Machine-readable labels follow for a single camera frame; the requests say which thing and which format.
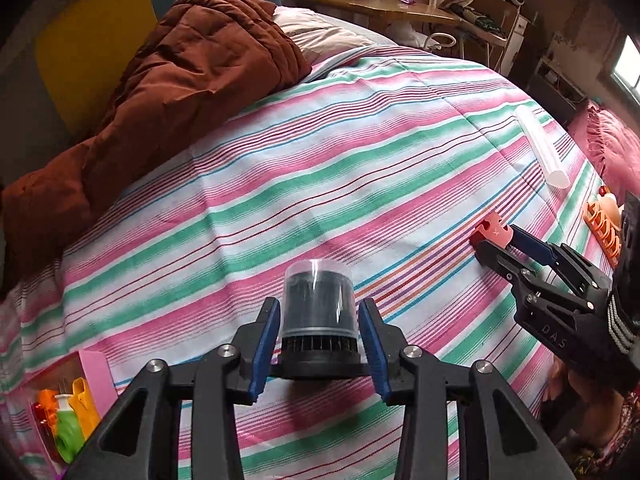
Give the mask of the red plastic clip piece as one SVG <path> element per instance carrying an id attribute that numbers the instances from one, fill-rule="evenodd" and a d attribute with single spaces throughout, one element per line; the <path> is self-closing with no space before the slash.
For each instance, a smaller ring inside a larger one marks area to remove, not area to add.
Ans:
<path id="1" fill-rule="evenodd" d="M 473 248 L 484 240 L 489 240 L 495 245 L 506 248 L 513 238 L 512 228 L 503 221 L 497 211 L 491 211 L 480 220 L 480 223 L 474 228 L 469 241 Z"/>

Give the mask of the orange plastic scoop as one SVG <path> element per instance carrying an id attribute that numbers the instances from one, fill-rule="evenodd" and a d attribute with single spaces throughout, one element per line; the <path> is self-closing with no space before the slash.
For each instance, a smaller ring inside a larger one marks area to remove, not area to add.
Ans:
<path id="1" fill-rule="evenodd" d="M 76 378 L 72 383 L 70 407 L 77 416 L 84 439 L 88 440 L 99 425 L 101 416 L 94 404 L 88 382 L 83 377 Z"/>

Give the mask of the black capped clear jar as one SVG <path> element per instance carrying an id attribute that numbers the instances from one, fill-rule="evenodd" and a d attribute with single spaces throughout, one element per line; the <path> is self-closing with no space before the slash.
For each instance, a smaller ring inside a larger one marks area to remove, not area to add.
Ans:
<path id="1" fill-rule="evenodd" d="M 308 259 L 285 271 L 281 350 L 271 375 L 332 382 L 369 374 L 358 349 L 352 276 L 344 263 Z"/>

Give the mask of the orange plastic rack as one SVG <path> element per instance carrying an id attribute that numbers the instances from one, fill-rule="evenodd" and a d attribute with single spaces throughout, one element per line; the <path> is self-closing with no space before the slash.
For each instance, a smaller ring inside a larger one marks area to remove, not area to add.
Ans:
<path id="1" fill-rule="evenodd" d="M 622 223 L 624 207 L 606 185 L 601 185 L 593 200 L 582 207 L 582 218 L 596 238 L 613 269 L 622 251 Z"/>

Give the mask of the white translucent tube container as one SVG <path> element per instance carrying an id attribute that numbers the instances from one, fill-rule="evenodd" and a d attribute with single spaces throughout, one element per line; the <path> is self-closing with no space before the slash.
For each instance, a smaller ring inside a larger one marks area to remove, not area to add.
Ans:
<path id="1" fill-rule="evenodd" d="M 553 145 L 551 136 L 542 128 L 535 114 L 528 107 L 520 105 L 516 108 L 514 115 L 536 156 L 546 183 L 558 190 L 569 188 L 570 179 Z"/>

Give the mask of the pink storage box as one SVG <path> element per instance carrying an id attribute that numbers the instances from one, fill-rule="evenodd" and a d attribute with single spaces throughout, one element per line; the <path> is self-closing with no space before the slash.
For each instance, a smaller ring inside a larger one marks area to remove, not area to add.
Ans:
<path id="1" fill-rule="evenodd" d="M 6 395 L 6 437 L 36 478 L 61 478 L 116 400 L 106 357 L 74 351 Z"/>

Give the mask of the orange red small toy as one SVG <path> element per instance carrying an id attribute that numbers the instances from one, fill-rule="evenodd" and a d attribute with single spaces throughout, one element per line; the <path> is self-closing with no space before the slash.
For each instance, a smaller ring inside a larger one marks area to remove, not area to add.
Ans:
<path id="1" fill-rule="evenodd" d="M 38 427 L 51 437 L 58 432 L 58 390 L 40 389 L 35 394 L 32 404 L 35 421 Z"/>

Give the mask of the striped bed cover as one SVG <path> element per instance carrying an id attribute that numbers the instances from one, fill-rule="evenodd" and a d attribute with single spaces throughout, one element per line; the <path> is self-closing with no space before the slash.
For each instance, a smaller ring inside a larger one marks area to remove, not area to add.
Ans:
<path id="1" fill-rule="evenodd" d="M 544 180 L 514 112 L 528 107 L 570 179 Z M 125 389 L 150 359 L 194 360 L 280 296 L 293 262 L 348 266 L 358 297 L 439 359 L 494 362 L 538 408 L 551 354 L 476 261 L 485 214 L 604 266 L 582 206 L 601 180 L 570 135 L 480 64 L 406 48 L 330 58 L 138 181 L 61 260 L 1 305 L 2 405 L 74 351 Z"/>

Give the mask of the wooden side table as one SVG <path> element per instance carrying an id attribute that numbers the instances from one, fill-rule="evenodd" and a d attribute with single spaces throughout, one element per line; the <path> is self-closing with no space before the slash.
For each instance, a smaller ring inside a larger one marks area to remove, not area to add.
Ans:
<path id="1" fill-rule="evenodd" d="M 294 0 L 301 6 L 326 6 L 336 10 L 373 16 L 384 22 L 419 22 L 457 26 L 462 22 L 456 14 L 425 3 L 402 3 L 399 0 Z"/>

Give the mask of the striped pillow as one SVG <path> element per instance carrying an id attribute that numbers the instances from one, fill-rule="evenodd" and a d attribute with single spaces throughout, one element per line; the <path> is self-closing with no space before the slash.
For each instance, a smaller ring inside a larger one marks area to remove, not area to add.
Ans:
<path id="1" fill-rule="evenodd" d="M 272 18 L 310 65 L 359 47 L 395 44 L 373 30 L 309 9 L 277 6 Z"/>

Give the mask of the rust brown quilted blanket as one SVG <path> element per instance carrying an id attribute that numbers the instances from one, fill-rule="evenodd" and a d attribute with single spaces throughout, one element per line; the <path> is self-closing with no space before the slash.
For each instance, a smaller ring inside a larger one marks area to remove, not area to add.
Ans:
<path id="1" fill-rule="evenodd" d="M 41 271 L 130 184 L 311 67 L 267 0 L 176 0 L 126 67 L 94 136 L 2 193 L 14 281 Z"/>

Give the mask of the yellow headboard cushion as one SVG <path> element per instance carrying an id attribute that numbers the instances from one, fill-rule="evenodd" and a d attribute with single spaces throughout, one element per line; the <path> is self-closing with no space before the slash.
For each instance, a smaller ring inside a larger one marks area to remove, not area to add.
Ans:
<path id="1" fill-rule="evenodd" d="M 155 24 L 151 0 L 76 0 L 40 32 L 38 70 L 72 136 L 100 121 L 122 72 Z"/>

